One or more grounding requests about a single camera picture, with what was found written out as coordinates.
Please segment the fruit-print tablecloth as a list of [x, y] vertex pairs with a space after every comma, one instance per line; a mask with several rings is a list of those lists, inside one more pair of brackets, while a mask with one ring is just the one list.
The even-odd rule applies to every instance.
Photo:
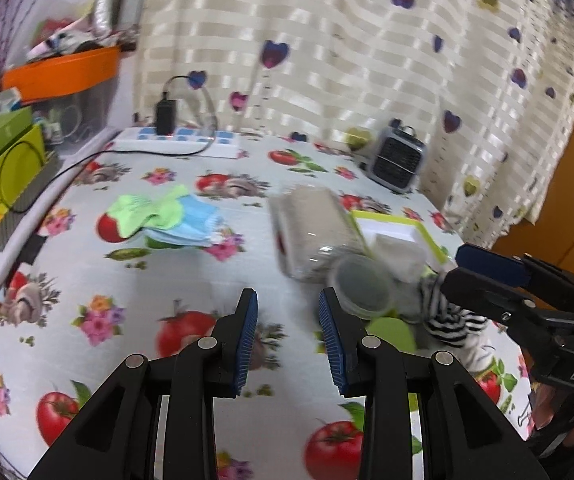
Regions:
[[[183, 185], [224, 217], [208, 248], [168, 248], [143, 235], [118, 240], [104, 216], [120, 196], [158, 198]], [[317, 324], [318, 285], [281, 265], [270, 200], [296, 185], [329, 188], [345, 208], [392, 214], [432, 240], [441, 259], [462, 242], [420, 194], [395, 195], [348, 154], [310, 141], [255, 136], [233, 159], [101, 156], [46, 216], [44, 245], [20, 266], [10, 306], [34, 322], [0, 322], [0, 459], [27, 477], [90, 395], [129, 354], [172, 356], [209, 335], [240, 292], [259, 296], [249, 375], [236, 400], [215, 403], [223, 479], [353, 479], [361, 400], [331, 380]]]

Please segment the white blue power strip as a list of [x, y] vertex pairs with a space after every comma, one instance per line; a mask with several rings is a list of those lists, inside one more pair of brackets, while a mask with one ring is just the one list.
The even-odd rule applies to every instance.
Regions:
[[154, 127], [126, 128], [114, 139], [112, 148], [120, 151], [153, 152], [173, 156], [198, 156], [236, 159], [240, 150], [238, 134], [228, 131], [209, 132], [195, 128], [177, 128], [166, 136]]

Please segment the yellow-green rimmed white box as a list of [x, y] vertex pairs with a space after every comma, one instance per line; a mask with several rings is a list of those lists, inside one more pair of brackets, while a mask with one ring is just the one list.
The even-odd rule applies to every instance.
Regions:
[[455, 267], [417, 220], [360, 210], [351, 217], [368, 252], [399, 282], [417, 283], [425, 275]]

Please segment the black white striped sock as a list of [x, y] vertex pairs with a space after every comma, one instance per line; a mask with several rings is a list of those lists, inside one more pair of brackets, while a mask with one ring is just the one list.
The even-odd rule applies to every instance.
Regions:
[[449, 302], [441, 292], [445, 274], [424, 276], [418, 285], [424, 328], [441, 344], [452, 348], [476, 346], [488, 319]]

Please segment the clear plastic jar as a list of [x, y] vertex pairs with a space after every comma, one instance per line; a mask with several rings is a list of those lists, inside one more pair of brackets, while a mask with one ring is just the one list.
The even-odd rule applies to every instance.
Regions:
[[389, 272], [330, 188], [290, 186], [270, 196], [270, 214], [289, 278], [333, 288], [342, 309], [364, 321], [393, 311]]

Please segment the clear storage bin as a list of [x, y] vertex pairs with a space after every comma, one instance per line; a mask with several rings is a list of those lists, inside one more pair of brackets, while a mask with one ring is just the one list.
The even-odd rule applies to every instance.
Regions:
[[66, 157], [106, 128], [116, 81], [30, 104], [33, 122], [42, 128], [45, 148]]

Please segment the blue surgical mask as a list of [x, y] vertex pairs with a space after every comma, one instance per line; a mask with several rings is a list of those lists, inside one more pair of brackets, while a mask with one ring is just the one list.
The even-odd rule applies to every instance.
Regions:
[[176, 197], [174, 204], [180, 206], [180, 220], [168, 228], [146, 226], [146, 237], [162, 244], [194, 247], [210, 247], [224, 240], [225, 221], [217, 207], [192, 194]]

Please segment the grey portable fan heater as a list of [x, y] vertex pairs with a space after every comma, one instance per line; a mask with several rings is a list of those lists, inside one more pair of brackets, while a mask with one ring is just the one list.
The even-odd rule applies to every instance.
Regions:
[[394, 193], [408, 193], [424, 164], [426, 151], [426, 144], [412, 126], [404, 125], [401, 119], [392, 119], [379, 133], [366, 174]]

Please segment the green microfiber cloth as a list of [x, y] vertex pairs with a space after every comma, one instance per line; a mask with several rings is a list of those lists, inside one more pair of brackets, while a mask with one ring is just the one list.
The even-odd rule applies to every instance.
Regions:
[[122, 238], [129, 238], [143, 228], [168, 230], [183, 220], [184, 206], [180, 200], [188, 196], [189, 191], [183, 185], [158, 198], [121, 195], [109, 207], [107, 216], [116, 222]]

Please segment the orange plastic tray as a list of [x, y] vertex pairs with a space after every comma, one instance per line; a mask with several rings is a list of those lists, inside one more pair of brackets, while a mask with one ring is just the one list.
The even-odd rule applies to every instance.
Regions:
[[70, 96], [115, 77], [120, 53], [119, 47], [106, 47], [28, 63], [4, 73], [2, 88], [16, 88], [23, 102]]

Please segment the cream heart-pattern curtain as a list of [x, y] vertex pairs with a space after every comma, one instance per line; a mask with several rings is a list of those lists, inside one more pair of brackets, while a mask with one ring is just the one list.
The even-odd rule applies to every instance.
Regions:
[[574, 0], [145, 0], [134, 102], [206, 88], [220, 123], [344, 143], [392, 120], [468, 242], [535, 222], [574, 127]]

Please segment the green jar lid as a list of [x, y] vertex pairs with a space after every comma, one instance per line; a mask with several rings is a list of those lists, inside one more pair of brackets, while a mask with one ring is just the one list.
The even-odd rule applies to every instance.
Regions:
[[367, 333], [392, 344], [398, 351], [415, 353], [415, 336], [409, 326], [399, 318], [376, 318], [366, 327]]

